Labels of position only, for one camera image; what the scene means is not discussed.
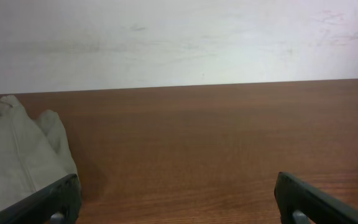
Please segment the crumpled fabric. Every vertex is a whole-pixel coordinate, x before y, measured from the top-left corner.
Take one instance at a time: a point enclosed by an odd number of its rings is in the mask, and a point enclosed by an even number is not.
[[[0,99],[0,211],[68,174],[76,174],[56,112],[31,120],[15,96]]]

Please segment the gray fabric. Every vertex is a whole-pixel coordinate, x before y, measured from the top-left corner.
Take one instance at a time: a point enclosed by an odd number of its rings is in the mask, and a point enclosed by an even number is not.
[[[0,99],[0,211],[76,173],[57,113],[31,120],[15,96]]]

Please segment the white wall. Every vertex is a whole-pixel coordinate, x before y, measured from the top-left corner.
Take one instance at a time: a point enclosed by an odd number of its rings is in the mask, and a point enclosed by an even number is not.
[[[358,78],[358,0],[0,0],[0,93]]]

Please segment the wooden table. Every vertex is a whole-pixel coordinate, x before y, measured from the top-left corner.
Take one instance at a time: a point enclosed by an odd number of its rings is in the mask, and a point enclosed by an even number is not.
[[[358,80],[17,97],[66,127],[78,223],[279,223],[282,170],[358,208]]]

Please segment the beige cloth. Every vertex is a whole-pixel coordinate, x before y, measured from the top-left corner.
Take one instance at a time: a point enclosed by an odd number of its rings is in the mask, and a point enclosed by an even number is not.
[[[31,120],[15,96],[0,99],[0,211],[76,174],[65,128],[47,110]]]

